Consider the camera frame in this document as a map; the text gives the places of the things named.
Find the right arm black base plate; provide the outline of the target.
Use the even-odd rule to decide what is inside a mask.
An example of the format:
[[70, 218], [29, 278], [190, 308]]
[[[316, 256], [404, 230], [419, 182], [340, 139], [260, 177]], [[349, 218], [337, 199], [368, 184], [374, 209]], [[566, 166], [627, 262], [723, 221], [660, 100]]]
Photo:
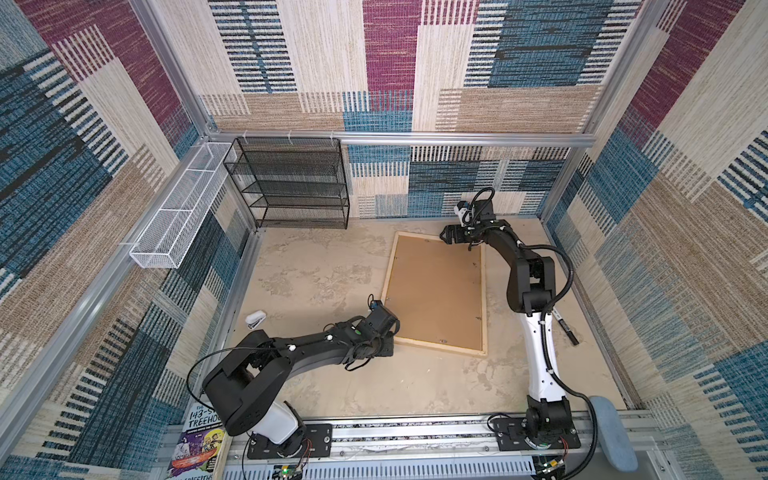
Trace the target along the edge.
[[582, 446], [575, 428], [561, 433], [542, 434], [531, 439], [524, 427], [525, 419], [505, 415], [493, 415], [486, 426], [495, 436], [500, 451], [572, 450]]

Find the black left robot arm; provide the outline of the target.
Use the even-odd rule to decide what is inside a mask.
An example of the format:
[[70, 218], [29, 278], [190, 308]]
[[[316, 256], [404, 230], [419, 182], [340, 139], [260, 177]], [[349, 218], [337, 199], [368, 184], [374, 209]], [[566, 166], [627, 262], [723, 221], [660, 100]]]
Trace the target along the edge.
[[376, 299], [367, 316], [331, 323], [319, 333], [283, 338], [255, 330], [209, 371], [202, 390], [228, 435], [246, 434], [273, 456], [295, 457], [308, 451], [310, 438], [295, 409], [277, 401], [284, 384], [322, 367], [352, 372], [391, 357], [399, 330], [400, 320]]

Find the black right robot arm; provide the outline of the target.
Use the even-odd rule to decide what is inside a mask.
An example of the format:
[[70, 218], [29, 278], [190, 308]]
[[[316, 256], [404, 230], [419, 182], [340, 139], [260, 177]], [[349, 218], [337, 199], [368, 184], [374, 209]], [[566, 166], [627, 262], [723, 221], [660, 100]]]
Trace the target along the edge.
[[552, 327], [559, 293], [554, 260], [540, 255], [540, 246], [525, 244], [507, 221], [498, 219], [489, 199], [460, 201], [454, 212], [459, 222], [445, 227], [440, 239], [449, 245], [488, 245], [509, 267], [507, 303], [519, 315], [529, 363], [526, 441], [546, 448], [573, 428], [567, 391], [556, 379]]

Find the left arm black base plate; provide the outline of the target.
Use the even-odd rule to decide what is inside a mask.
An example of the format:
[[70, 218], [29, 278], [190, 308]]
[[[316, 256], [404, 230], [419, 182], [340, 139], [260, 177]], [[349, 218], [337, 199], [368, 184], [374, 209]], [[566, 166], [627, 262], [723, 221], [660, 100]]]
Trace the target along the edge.
[[262, 434], [252, 434], [245, 456], [248, 460], [326, 458], [330, 456], [332, 437], [330, 423], [300, 424], [282, 443], [274, 443]]

